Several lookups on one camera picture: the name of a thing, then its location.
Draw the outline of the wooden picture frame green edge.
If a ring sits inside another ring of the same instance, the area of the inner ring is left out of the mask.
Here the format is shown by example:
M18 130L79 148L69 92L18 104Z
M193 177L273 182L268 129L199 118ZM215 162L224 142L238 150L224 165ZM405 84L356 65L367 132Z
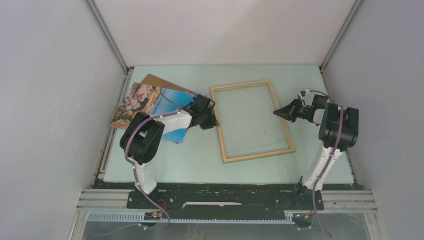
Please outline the wooden picture frame green edge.
M295 153L286 121L273 113L280 105L270 80L213 86L210 91L225 164Z

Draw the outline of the blue sea photo print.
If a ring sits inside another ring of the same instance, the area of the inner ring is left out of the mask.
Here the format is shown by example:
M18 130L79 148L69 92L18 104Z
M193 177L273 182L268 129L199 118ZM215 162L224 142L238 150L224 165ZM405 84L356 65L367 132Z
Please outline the blue sea photo print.
M110 125L125 130L138 112L149 115L173 112L178 106L186 107L196 96L195 93L136 82L118 105Z

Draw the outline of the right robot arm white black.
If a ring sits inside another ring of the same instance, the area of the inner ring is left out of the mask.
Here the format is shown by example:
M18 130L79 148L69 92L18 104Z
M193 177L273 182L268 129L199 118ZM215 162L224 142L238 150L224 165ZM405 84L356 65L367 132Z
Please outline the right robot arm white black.
M288 105L274 110L273 114L294 123L297 119L307 120L319 127L319 150L312 165L299 181L302 189L321 191L324 179L335 161L353 147L359 135L360 111L343 107L331 101L329 96L315 91L311 104L305 103L306 91Z

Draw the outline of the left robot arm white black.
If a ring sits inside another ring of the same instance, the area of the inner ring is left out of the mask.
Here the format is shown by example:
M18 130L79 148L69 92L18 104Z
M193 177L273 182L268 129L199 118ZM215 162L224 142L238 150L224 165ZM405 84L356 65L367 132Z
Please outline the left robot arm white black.
M141 111L132 119L119 146L131 165L135 187L141 192L138 201L145 208L153 208L158 202L158 194L153 191L157 181L150 162L157 154L162 136L196 126L202 130L218 127L215 105L211 98L198 94L187 105L176 105L176 110L153 115Z

